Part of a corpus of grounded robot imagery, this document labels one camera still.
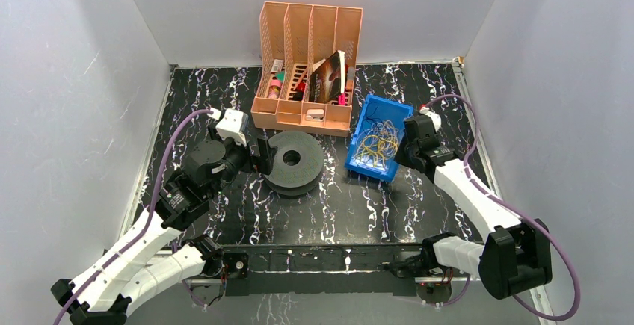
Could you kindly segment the blue plastic bin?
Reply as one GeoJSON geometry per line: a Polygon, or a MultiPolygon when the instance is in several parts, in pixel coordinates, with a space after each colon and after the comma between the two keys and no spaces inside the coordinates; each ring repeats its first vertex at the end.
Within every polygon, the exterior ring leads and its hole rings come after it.
{"type": "Polygon", "coordinates": [[[395,155],[404,136],[404,120],[412,115],[410,105],[367,95],[348,148],[345,168],[391,182],[399,168],[395,155]]]}

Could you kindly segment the grey filament spool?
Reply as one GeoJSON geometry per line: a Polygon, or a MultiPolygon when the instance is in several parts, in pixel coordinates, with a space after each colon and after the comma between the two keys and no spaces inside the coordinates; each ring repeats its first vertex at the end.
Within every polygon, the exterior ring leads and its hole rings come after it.
{"type": "Polygon", "coordinates": [[[324,167],[324,150],[316,138],[302,131],[282,131],[268,142],[276,152],[264,180],[273,191],[297,197],[316,187],[324,167]]]}

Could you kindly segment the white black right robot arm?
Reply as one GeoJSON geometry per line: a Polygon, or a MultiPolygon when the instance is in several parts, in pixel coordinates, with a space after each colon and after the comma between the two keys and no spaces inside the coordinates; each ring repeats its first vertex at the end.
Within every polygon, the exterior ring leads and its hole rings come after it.
{"type": "Polygon", "coordinates": [[[449,195],[482,236],[478,244],[451,232],[426,238],[414,263],[432,276],[449,267],[480,279],[501,300],[551,282],[550,243],[545,225],[524,220],[493,200],[494,193],[454,149],[440,144],[438,117],[417,114],[404,120],[395,160],[418,170],[449,195]]]}

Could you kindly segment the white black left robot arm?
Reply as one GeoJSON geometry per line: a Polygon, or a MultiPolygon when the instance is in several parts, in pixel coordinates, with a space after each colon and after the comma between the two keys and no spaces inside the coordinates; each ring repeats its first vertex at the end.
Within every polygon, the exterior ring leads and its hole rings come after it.
{"type": "Polygon", "coordinates": [[[143,302],[190,276],[217,276],[222,252],[205,237],[149,266],[148,261],[209,210],[211,199],[240,172],[269,174],[277,147],[263,137],[257,151],[215,135],[193,146],[128,232],[95,264],[51,288],[72,324],[124,324],[143,302]]]}

